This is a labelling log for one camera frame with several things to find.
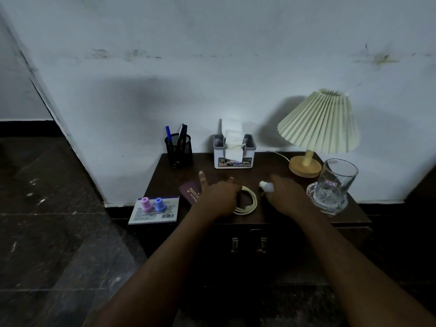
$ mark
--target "tissue holder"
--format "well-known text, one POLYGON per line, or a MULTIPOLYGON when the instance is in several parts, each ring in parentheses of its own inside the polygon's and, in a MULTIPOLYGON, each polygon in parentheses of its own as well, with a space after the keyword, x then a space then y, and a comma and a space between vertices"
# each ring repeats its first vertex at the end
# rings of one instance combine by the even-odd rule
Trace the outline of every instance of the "tissue holder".
POLYGON ((232 161, 225 157, 224 136, 215 134, 213 142, 215 169, 251 169, 254 163, 256 143, 251 134, 245 134, 243 143, 245 143, 243 161, 232 161))

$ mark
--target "person's left arm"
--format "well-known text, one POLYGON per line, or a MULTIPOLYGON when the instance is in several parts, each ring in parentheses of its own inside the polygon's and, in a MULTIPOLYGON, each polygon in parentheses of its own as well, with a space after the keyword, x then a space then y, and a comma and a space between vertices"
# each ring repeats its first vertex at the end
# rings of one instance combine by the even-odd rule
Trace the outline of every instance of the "person's left arm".
POLYGON ((230 215, 241 186, 233 179, 208 186, 175 231, 119 289, 97 317, 102 326, 171 326, 196 251, 216 218, 230 215))

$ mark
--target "lamp stem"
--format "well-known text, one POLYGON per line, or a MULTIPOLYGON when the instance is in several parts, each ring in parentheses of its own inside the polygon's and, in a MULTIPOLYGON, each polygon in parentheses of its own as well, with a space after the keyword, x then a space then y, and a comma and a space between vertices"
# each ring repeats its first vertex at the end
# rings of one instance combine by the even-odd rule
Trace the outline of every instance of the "lamp stem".
POLYGON ((302 164, 304 166, 309 166, 310 162, 312 161, 313 151, 312 150, 306 150, 306 154, 304 155, 304 159, 302 160, 302 164))

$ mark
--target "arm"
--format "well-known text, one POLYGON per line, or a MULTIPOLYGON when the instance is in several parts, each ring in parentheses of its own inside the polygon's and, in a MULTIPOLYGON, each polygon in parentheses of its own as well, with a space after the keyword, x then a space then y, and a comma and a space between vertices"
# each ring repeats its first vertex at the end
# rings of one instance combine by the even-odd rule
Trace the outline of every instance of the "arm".
POLYGON ((348 242, 291 179, 273 175, 270 203, 313 247, 351 326, 436 326, 436 319, 348 242))
POLYGON ((102 309, 96 327, 171 326, 195 253, 214 220, 230 215, 241 186, 221 181, 208 186, 175 231, 102 309))

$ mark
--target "pen holder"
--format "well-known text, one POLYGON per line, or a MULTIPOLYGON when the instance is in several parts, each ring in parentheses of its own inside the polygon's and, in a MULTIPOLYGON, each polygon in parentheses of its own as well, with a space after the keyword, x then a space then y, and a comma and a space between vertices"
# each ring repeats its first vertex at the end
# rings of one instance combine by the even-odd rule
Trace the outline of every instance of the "pen holder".
POLYGON ((168 161, 174 169, 192 165, 191 137, 187 135, 186 141, 177 146, 178 138, 179 133, 171 134, 171 142, 168 142, 167 137, 165 138, 168 161))

